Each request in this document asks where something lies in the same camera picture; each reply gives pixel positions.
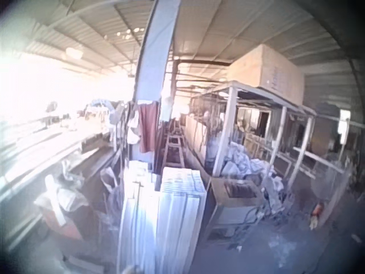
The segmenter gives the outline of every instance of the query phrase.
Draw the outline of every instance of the large cardboard box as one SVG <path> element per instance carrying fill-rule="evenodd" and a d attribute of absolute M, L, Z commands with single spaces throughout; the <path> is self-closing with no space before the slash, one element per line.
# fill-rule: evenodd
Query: large cardboard box
<path fill-rule="evenodd" d="M 303 104 L 304 75 L 266 45 L 259 45 L 233 62 L 228 67 L 227 79 L 263 88 L 296 105 Z"/>

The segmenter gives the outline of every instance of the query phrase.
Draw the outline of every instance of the light fixture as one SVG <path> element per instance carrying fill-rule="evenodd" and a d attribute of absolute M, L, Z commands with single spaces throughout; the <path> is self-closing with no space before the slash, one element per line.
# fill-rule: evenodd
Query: light fixture
<path fill-rule="evenodd" d="M 224 91 L 220 91 L 219 93 L 218 93 L 218 95 L 220 96 L 220 97 L 228 97 L 229 95 L 227 94 L 227 93 L 225 93 Z"/>
<path fill-rule="evenodd" d="M 68 47 L 68 48 L 66 48 L 66 54 L 72 58 L 80 60 L 84 53 L 80 50 L 74 49 L 72 47 Z"/>

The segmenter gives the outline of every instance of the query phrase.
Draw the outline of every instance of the stack of white panels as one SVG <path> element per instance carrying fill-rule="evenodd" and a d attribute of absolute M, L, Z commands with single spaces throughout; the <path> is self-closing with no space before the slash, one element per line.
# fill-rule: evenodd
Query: stack of white panels
<path fill-rule="evenodd" d="M 161 192 L 133 184 L 124 200 L 118 274 L 129 265 L 145 274 L 188 273 L 205 200 L 199 171 L 165 167 Z"/>

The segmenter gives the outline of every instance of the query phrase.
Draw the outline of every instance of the cardboard box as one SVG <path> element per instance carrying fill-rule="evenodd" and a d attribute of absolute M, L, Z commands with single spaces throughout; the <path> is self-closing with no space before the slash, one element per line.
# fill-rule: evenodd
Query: cardboard box
<path fill-rule="evenodd" d="M 233 62 L 228 67 L 227 79 L 263 88 L 296 105 L 303 104 L 303 73 L 266 45 L 259 45 Z"/>

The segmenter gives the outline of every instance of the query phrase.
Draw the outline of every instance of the red cloth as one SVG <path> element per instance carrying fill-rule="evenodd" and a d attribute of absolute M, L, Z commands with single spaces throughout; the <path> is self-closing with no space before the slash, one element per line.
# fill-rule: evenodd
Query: red cloth
<path fill-rule="evenodd" d="M 158 102 L 138 105 L 139 127 L 141 134 L 140 152 L 146 153 L 155 150 Z"/>

